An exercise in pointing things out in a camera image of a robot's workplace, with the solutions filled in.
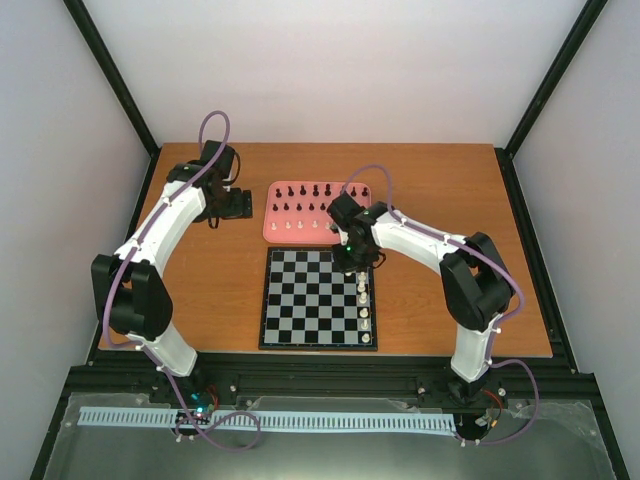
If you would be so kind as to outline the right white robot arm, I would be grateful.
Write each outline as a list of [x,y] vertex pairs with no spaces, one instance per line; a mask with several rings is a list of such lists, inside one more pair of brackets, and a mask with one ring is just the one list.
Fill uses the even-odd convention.
[[344,273],[361,273],[394,251],[439,275],[447,310],[456,322],[456,343],[448,381],[454,401],[465,404],[484,387],[500,324],[511,299],[521,291],[491,238],[443,232],[377,202],[369,208],[349,194],[334,199],[327,212],[340,240],[332,246],[334,264]]

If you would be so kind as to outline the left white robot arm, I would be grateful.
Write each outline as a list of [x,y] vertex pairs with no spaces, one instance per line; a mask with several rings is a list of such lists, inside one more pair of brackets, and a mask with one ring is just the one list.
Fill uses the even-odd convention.
[[250,191],[236,186],[241,157],[230,145],[208,140],[199,158],[175,165],[161,196],[132,236],[112,255],[91,264],[96,312],[107,345],[146,352],[156,367],[175,376],[172,388],[186,402],[201,400],[208,378],[195,369],[197,352],[172,321],[173,302],[163,282],[166,265],[196,223],[217,229],[223,220],[252,215]]

